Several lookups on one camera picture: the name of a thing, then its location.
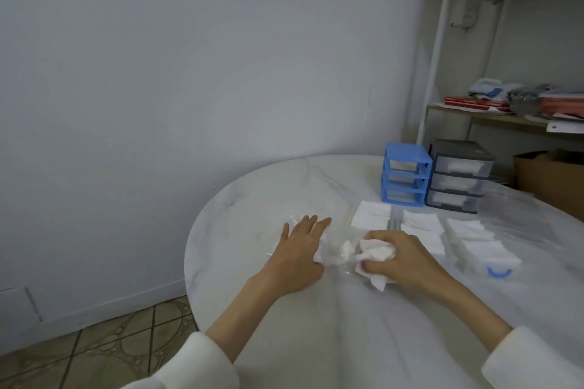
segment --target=blue handle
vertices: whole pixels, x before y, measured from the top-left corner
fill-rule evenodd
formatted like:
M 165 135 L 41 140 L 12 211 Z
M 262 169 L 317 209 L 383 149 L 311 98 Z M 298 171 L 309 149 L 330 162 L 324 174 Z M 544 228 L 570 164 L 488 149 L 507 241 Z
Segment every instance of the blue handle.
M 505 272 L 501 272 L 500 274 L 492 270 L 490 266 L 487 267 L 486 270 L 489 271 L 490 276 L 495 278 L 505 278 L 513 274 L 513 269 L 507 269 Z

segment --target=sleeve cuff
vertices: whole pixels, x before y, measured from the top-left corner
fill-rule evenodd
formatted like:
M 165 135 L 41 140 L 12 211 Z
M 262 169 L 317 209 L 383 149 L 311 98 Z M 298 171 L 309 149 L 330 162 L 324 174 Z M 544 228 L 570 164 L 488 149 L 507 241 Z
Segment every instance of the sleeve cuff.
M 581 369 L 524 326 L 500 342 L 482 374 L 497 389 L 581 388 L 584 381 Z
M 154 376 L 168 389 L 238 389 L 239 378 L 225 353 L 206 335 L 191 334 Z

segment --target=brown box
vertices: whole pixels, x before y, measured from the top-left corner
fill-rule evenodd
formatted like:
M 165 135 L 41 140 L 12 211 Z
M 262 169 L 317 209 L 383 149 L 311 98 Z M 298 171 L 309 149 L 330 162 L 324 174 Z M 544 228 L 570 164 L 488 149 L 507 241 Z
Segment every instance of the brown box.
M 584 153 L 537 151 L 513 158 L 521 191 L 584 222 Z

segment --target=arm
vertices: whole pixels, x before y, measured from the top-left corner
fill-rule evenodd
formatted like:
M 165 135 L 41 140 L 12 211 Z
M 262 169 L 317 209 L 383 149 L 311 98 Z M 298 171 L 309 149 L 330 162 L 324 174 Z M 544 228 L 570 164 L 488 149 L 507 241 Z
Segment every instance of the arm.
M 331 223 L 305 216 L 288 235 L 284 225 L 274 254 L 207 332 L 192 334 L 179 352 L 152 377 L 124 389 L 237 389 L 232 363 L 260 322 L 284 295 L 308 287 L 321 278 L 324 267 L 312 261 L 322 233 Z
M 584 388 L 584 372 L 550 348 L 529 328 L 515 330 L 469 289 L 457 282 L 424 248 L 402 231 L 373 231 L 366 238 L 393 244 L 386 262 L 363 262 L 363 269 L 426 293 L 450 309 L 491 352 L 483 375 L 498 389 Z

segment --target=patterned floor tile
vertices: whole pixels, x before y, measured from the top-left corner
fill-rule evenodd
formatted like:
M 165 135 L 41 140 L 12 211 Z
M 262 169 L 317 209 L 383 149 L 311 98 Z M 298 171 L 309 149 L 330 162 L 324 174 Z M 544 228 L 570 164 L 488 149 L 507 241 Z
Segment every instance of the patterned floor tile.
M 175 298 L 156 305 L 154 324 L 158 325 L 189 314 L 189 299 L 186 296 Z
M 152 329 L 73 356 L 63 389 L 119 389 L 148 376 Z
M 152 334 L 150 374 L 170 360 L 185 344 L 189 335 L 196 331 L 192 315 L 156 326 Z
M 0 380 L 70 356 L 73 353 L 77 334 L 79 333 L 74 332 L 53 338 L 0 357 Z
M 152 326 L 152 311 L 151 307 L 146 308 L 83 329 L 75 354 L 149 329 Z
M 59 389 L 69 358 L 0 382 L 0 389 Z

